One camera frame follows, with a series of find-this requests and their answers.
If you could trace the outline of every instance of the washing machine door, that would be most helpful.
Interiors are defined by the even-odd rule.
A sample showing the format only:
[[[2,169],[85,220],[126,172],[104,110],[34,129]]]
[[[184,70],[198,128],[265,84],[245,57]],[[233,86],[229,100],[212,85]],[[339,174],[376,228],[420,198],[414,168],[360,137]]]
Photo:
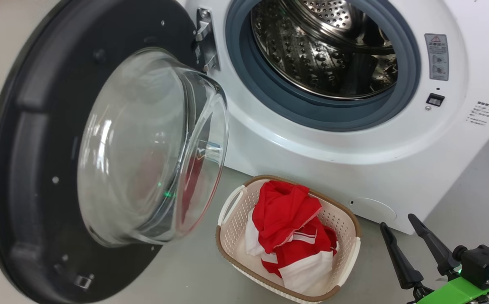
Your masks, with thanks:
[[[187,235],[219,180],[222,89],[173,0],[67,0],[0,96],[0,267],[43,304],[96,302]]]

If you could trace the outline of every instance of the floor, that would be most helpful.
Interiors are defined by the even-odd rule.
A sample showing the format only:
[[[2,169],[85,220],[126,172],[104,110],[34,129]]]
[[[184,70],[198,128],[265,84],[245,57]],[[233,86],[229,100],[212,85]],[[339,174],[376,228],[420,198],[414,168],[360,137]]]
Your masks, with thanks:
[[[215,228],[225,198],[250,177],[225,169],[202,223],[187,238],[165,246],[140,280],[106,303],[283,304],[292,303],[241,275],[219,254]],[[362,247],[341,291],[327,303],[404,304],[410,290],[398,285],[377,223],[359,218]],[[462,174],[425,224],[450,248],[489,246],[489,143]],[[438,280],[435,260],[417,236],[396,233],[398,244],[431,288]]]

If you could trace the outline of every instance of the brown basket rim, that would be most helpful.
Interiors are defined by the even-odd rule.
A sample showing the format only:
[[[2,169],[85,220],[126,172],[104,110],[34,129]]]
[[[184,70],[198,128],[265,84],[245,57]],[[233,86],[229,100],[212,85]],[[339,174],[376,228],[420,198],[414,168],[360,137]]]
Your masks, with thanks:
[[[259,181],[261,179],[273,179],[275,181],[283,181],[283,182],[288,182],[288,183],[292,183],[292,184],[298,184],[298,183],[295,183],[295,182],[290,181],[288,179],[283,179],[281,177],[277,177],[274,175],[258,175],[256,177],[250,179],[246,183],[244,183],[244,186],[247,187],[250,184],[252,184],[253,182]],[[325,196],[319,192],[316,192],[316,191],[310,189],[310,193],[317,196],[318,198],[321,198],[325,202],[328,202],[329,204],[336,206],[337,208],[341,209],[343,212],[346,212],[346,214],[348,216],[350,216],[351,220],[354,223],[356,236],[360,238],[360,225],[359,225],[359,222],[357,221],[357,217],[353,214],[353,212],[351,212],[346,206],[340,204],[339,202],[337,202],[337,201],[335,201],[335,200],[333,200],[333,199],[331,199],[331,198],[329,198],[329,197],[327,197],[327,196]],[[257,279],[258,281],[261,281],[262,283],[264,283],[264,284],[266,284],[266,285],[268,285],[274,289],[277,289],[278,291],[289,294],[290,296],[294,296],[295,298],[304,300],[306,302],[322,302],[322,301],[325,301],[325,300],[331,298],[337,292],[340,291],[340,286],[336,285],[329,292],[327,292],[326,294],[323,294],[322,296],[305,296],[303,294],[289,290],[282,285],[273,283],[272,281],[269,281],[268,279],[265,279],[264,277],[258,275],[254,271],[251,271],[250,269],[248,269],[248,267],[242,265],[241,263],[237,262],[234,258],[229,256],[229,254],[227,254],[227,252],[225,252],[224,248],[222,247],[222,242],[220,239],[221,232],[222,232],[222,227],[220,225],[218,225],[216,227],[216,246],[218,247],[218,251],[220,252],[220,254],[227,261],[229,261],[229,263],[232,263],[235,267],[239,268],[241,271],[244,271],[245,273],[247,273],[251,277]]]

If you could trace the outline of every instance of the laundry basket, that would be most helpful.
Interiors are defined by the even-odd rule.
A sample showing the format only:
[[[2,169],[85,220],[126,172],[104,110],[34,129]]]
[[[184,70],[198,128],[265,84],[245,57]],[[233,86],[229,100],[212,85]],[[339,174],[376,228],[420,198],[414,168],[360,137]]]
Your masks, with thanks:
[[[256,283],[287,299],[302,304],[319,303],[335,295],[344,285],[353,268],[360,249],[360,226],[355,215],[338,202],[310,190],[323,206],[319,219],[336,231],[339,250],[333,257],[332,270],[302,294],[284,287],[277,275],[267,272],[258,256],[246,254],[244,234],[248,213],[259,199],[264,183],[286,181],[271,175],[261,175],[241,185],[227,198],[216,228],[216,245],[223,257],[238,271]]]

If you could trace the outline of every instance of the laundry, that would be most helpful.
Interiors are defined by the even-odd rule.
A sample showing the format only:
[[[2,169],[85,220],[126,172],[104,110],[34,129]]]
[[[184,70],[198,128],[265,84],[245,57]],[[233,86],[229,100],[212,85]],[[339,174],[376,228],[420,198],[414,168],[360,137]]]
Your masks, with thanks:
[[[332,270],[338,250],[336,232],[319,221],[321,204],[308,191],[285,182],[265,183],[246,223],[246,253],[260,256],[268,272],[299,293]],[[269,233],[262,237],[264,231]]]

